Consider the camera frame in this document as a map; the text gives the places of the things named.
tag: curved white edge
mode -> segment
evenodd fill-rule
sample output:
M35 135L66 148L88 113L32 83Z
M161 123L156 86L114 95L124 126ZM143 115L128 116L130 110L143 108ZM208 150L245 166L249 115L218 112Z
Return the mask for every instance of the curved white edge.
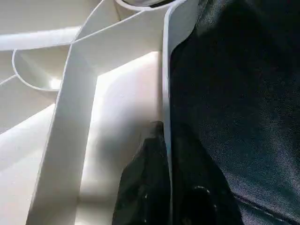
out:
M74 40L81 39L120 20L114 0L102 0L90 13Z
M170 221L173 222L173 179L171 149L171 118L170 118L170 57L177 45L184 41L193 31L199 0L181 0L170 7L165 14L162 57L162 92L164 112L164 135L167 148L169 174L171 182Z
M0 50L32 49L72 42L81 26L32 33L0 35Z
M56 47L56 46L65 46L65 45L52 45L51 47ZM33 89L36 89L36 90L39 90L39 91L45 91L45 92L58 92L60 88L56 88L56 89L45 89L45 88L40 88L40 87L37 87L37 86L34 86L30 83L28 83L27 81L25 81L22 76L20 75L20 73L18 72L17 68L16 68L16 65L15 65L15 56L17 54L17 52L20 52L22 50L19 50L19 49L14 49L13 51L13 55L12 55L12 67L13 67L13 70L15 72L15 75L20 79L21 82L23 82L25 85L27 85L28 87L31 87Z

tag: white plastic frame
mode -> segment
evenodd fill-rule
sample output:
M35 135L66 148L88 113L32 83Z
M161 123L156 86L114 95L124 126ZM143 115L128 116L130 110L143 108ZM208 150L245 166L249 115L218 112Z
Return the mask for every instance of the white plastic frame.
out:
M171 154L169 60L172 50L193 30L198 2L179 0L142 10L71 45L28 225L74 224L97 79L152 51L163 52L163 120Z

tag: dark blue fabric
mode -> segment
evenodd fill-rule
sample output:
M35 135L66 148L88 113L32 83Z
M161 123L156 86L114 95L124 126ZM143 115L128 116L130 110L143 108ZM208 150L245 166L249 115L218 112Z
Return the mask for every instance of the dark blue fabric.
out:
M298 2L209 0L171 58L171 131L190 126L265 224L300 223Z

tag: white organizer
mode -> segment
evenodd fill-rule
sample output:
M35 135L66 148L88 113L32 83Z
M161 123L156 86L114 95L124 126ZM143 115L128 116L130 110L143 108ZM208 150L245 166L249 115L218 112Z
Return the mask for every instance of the white organizer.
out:
M72 20L80 8L72 1L52 4ZM70 25L45 24L66 29L86 16L69 43L0 52L0 224L108 225L121 172L149 122L164 121L171 154L169 60L195 26L198 0L156 8L95 2L85 1L94 10Z

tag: glossy black material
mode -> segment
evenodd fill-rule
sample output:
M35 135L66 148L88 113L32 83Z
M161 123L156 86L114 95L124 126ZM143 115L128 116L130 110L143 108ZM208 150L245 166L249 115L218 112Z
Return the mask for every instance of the glossy black material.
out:
M209 0L172 53L172 142L192 130L247 225L300 224L299 28L298 0Z
M173 125L173 224L242 225L226 179L187 126Z
M170 177L162 122L124 169L112 225L166 225L170 209Z

